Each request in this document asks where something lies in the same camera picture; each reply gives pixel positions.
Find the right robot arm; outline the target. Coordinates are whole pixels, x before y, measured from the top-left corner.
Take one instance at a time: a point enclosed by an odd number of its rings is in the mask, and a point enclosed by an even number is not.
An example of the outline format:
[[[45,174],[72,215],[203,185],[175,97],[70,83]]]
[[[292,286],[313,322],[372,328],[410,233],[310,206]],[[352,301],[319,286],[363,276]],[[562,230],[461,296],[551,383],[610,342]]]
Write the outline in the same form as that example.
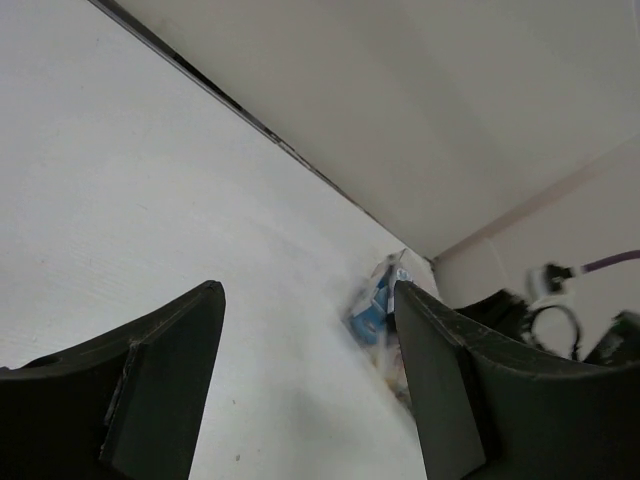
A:
[[[587,353],[582,351],[585,328],[575,311],[560,303],[533,306],[523,297],[501,289],[457,313],[483,324],[513,340],[556,355],[546,334],[554,326],[566,326],[570,344],[565,358],[587,364],[613,367],[639,361],[639,314],[620,311]]]

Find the blue round putty tub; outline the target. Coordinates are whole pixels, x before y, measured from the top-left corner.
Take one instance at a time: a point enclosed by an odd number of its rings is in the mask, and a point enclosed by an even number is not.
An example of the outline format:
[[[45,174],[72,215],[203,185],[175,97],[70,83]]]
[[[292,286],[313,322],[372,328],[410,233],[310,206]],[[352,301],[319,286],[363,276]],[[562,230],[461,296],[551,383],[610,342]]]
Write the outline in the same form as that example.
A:
[[[412,281],[407,267],[397,256],[388,256],[373,270],[370,277],[372,298],[379,304],[390,302],[395,296],[395,285],[399,281]]]
[[[395,314],[388,310],[388,302],[379,304],[373,298],[359,299],[349,312],[347,324],[364,346],[376,345],[381,334],[396,332]]]

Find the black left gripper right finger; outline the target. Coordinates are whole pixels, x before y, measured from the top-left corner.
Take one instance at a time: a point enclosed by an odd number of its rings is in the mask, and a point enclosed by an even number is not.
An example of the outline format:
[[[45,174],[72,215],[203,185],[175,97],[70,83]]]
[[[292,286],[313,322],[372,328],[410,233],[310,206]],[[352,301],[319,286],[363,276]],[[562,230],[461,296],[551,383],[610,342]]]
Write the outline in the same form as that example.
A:
[[[431,479],[635,479],[639,367],[565,359],[410,282],[395,320]]]

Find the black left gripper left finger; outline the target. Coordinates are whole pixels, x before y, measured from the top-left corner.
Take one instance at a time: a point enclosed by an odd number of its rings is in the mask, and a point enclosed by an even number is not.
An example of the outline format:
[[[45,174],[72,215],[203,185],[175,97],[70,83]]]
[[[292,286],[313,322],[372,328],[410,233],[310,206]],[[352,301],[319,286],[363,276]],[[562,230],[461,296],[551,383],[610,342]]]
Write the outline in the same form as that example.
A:
[[[1,371],[5,479],[185,479],[225,313],[207,281],[73,347]]]

